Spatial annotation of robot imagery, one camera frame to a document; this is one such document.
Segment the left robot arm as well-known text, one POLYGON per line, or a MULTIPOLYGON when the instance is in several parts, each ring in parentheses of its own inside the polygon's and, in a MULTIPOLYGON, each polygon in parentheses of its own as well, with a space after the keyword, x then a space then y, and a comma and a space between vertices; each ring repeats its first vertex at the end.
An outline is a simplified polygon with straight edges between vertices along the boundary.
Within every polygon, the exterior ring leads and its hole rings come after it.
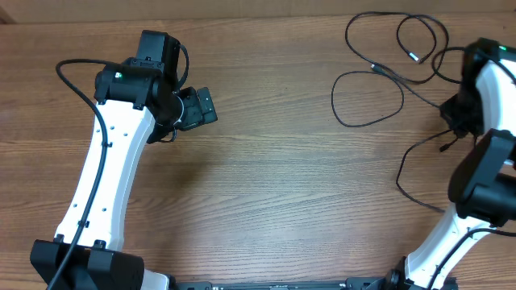
POLYGON ((127 205, 143 149, 217 120, 210 91, 185 85, 171 35, 143 31, 137 53, 102 62, 85 99, 94 130, 72 202, 50 241, 37 240, 31 265, 50 289, 174 289, 176 280, 123 252, 127 205))

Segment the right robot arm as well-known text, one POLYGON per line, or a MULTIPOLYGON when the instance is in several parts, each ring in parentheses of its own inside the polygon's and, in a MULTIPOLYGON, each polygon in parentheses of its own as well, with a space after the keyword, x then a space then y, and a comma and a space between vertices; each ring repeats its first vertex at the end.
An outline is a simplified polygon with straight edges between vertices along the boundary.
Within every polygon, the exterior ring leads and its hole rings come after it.
POLYGON ((515 178, 501 173, 515 165, 515 50, 479 38, 462 51, 460 89, 439 112, 457 138, 472 135, 474 147, 451 176, 450 204, 436 227, 370 289, 455 289, 452 269, 515 219, 515 178))

